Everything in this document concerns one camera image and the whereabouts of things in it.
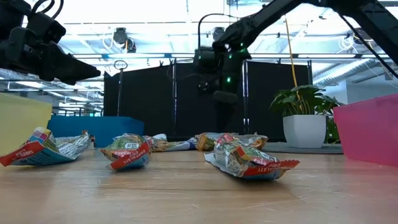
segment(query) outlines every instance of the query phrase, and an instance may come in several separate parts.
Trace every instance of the green leaves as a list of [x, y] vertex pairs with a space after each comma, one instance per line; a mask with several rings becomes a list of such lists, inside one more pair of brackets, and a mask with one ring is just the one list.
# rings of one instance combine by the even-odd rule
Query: green leaves
[[323, 114], [329, 116], [327, 136], [339, 140], [336, 123], [333, 119], [333, 108], [343, 105], [336, 98], [325, 96], [321, 89], [314, 85], [302, 85], [291, 90], [279, 90], [270, 105], [270, 109], [282, 116], [297, 114]]

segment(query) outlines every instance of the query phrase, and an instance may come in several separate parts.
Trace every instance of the crumpled wrapper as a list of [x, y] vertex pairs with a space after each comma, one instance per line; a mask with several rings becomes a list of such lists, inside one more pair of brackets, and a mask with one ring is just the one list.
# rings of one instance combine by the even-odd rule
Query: crumpled wrapper
[[217, 139], [225, 134], [228, 134], [234, 140], [240, 141], [243, 146], [251, 146], [256, 149], [262, 149], [268, 141], [267, 136], [258, 135], [256, 133], [245, 135], [239, 135], [236, 133], [203, 133], [195, 136], [198, 138], [196, 148], [199, 151], [212, 151], [216, 145]]
[[80, 136], [55, 138], [46, 128], [36, 128], [19, 149], [0, 157], [3, 166], [44, 166], [74, 161], [87, 150], [93, 137], [87, 131]]
[[99, 151], [112, 161], [107, 166], [110, 170], [144, 167], [152, 152], [150, 143], [144, 137], [136, 134], [118, 136], [112, 144]]
[[205, 154], [207, 162], [221, 171], [244, 179], [276, 180], [287, 170], [300, 162], [297, 160], [280, 161], [229, 134], [224, 134], [216, 143], [214, 152]]
[[144, 136], [152, 146], [152, 152], [174, 152], [194, 149], [198, 140], [190, 138], [186, 141], [168, 142], [165, 134], [155, 136]]

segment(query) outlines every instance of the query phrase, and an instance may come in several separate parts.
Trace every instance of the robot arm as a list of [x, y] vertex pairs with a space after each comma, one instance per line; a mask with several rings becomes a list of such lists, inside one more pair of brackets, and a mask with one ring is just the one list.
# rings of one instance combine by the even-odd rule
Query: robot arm
[[[398, 63], [398, 21], [376, 0], [275, 0], [250, 16], [246, 16], [226, 28], [224, 35], [213, 42], [213, 47], [200, 47], [195, 51], [194, 65], [201, 73], [219, 72], [221, 78], [218, 91], [214, 92], [216, 101], [234, 103], [238, 100], [238, 89], [242, 63], [250, 58], [249, 47], [260, 33], [301, 3], [320, 7], [330, 7], [342, 19], [352, 17], [363, 30]], [[365, 42], [364, 45], [375, 54], [381, 63], [389, 66]]]
[[[83, 63], [70, 54], [65, 54], [58, 42], [66, 30], [55, 17], [45, 14], [54, 5], [54, 0], [42, 12], [37, 8], [46, 0], [39, 1], [33, 9], [23, 0], [0, 1], [0, 67], [22, 73], [33, 73], [45, 81], [58, 78], [74, 85], [76, 81], [98, 77], [101, 72]], [[28, 17], [26, 28], [22, 27], [24, 16]]]

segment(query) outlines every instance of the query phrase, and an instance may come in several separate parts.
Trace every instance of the table surface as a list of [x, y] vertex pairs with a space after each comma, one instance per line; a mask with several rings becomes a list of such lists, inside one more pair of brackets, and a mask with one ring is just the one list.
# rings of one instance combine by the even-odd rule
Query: table surface
[[301, 163], [273, 182], [226, 175], [198, 151], [154, 153], [144, 169], [120, 173], [98, 151], [0, 168], [0, 223], [397, 223], [397, 168], [273, 155]]

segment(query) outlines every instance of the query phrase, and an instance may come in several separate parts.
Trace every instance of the black partition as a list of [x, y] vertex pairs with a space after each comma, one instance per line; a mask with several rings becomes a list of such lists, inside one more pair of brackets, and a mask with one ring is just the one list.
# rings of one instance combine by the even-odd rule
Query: black partition
[[[201, 77], [193, 76], [191, 63], [179, 63], [175, 69], [177, 78], [176, 136], [192, 137], [204, 132], [217, 132], [216, 110], [213, 95], [201, 95], [197, 86]], [[244, 103], [243, 85], [239, 86], [239, 101], [224, 132], [243, 133]]]
[[[282, 117], [271, 112], [269, 105], [276, 91], [294, 87], [291, 65], [247, 62], [245, 71], [239, 101], [222, 131], [257, 132], [267, 135], [270, 141], [284, 141]], [[295, 65], [295, 73], [299, 85], [310, 83], [307, 66]], [[124, 72], [121, 116], [143, 121], [146, 135], [165, 133], [170, 140], [217, 132], [213, 97], [199, 93], [201, 77], [193, 74], [191, 63]], [[117, 115], [118, 82], [119, 74], [105, 79], [105, 116]]]
[[[248, 119], [249, 132], [269, 137], [270, 141], [284, 141], [282, 115], [270, 109], [278, 90], [294, 87], [292, 66], [278, 63], [248, 62]], [[297, 85], [309, 83], [308, 67], [295, 65]]]
[[[144, 134], [173, 134], [173, 81], [168, 67], [123, 73], [120, 115], [144, 122]], [[120, 74], [105, 80], [104, 116], [117, 116]]]

